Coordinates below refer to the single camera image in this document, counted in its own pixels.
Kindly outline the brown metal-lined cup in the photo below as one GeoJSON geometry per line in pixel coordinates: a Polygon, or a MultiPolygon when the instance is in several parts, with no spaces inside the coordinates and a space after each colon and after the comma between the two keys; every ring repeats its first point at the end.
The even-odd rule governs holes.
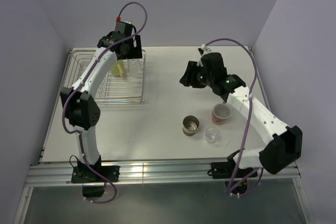
{"type": "Polygon", "coordinates": [[[193,136],[196,134],[199,124],[197,117],[188,115],[182,121],[182,131],[186,136],[193,136]]]}

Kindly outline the pale yellow plastic mug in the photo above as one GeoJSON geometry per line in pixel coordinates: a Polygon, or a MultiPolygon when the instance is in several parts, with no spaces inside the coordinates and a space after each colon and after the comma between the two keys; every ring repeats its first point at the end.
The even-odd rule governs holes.
{"type": "Polygon", "coordinates": [[[123,60],[118,60],[110,69],[110,72],[115,77],[125,78],[125,66],[123,60]]]}

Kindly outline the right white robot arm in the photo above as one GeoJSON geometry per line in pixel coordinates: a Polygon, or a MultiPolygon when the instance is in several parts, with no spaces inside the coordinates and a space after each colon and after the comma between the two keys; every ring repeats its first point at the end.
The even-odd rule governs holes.
{"type": "Polygon", "coordinates": [[[246,168],[257,167],[274,175],[300,158],[302,130],[274,116],[251,94],[250,87],[238,75],[228,74],[220,53],[205,54],[198,62],[189,61],[180,83],[192,88],[210,87],[247,119],[265,143],[264,148],[236,154],[227,164],[230,175],[237,177],[246,168]]]}

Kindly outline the pink patterned ceramic mug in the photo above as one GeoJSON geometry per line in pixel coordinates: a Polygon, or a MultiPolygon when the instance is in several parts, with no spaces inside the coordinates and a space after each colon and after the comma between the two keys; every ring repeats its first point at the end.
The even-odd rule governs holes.
{"type": "Polygon", "coordinates": [[[212,122],[216,125],[223,125],[230,117],[230,108],[225,103],[217,104],[212,109],[212,122]]]}

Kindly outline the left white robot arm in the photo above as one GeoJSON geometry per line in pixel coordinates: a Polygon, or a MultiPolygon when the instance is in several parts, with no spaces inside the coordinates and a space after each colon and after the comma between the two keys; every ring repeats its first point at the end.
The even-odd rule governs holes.
{"type": "Polygon", "coordinates": [[[69,123],[73,129],[64,127],[68,134],[75,134],[80,156],[75,169],[76,176],[88,182],[103,179],[101,155],[96,141],[96,125],[100,108],[95,101],[98,88],[107,72],[119,60],[142,57],[141,38],[138,33],[126,36],[111,32],[98,42],[98,48],[88,67],[70,87],[60,91],[62,124],[69,123]]]}

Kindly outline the large clear plastic tumbler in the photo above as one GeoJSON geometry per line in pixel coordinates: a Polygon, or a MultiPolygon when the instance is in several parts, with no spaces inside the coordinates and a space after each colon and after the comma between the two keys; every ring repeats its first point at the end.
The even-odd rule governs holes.
{"type": "Polygon", "coordinates": [[[143,59],[128,59],[128,74],[143,74],[144,60],[143,59]]]}

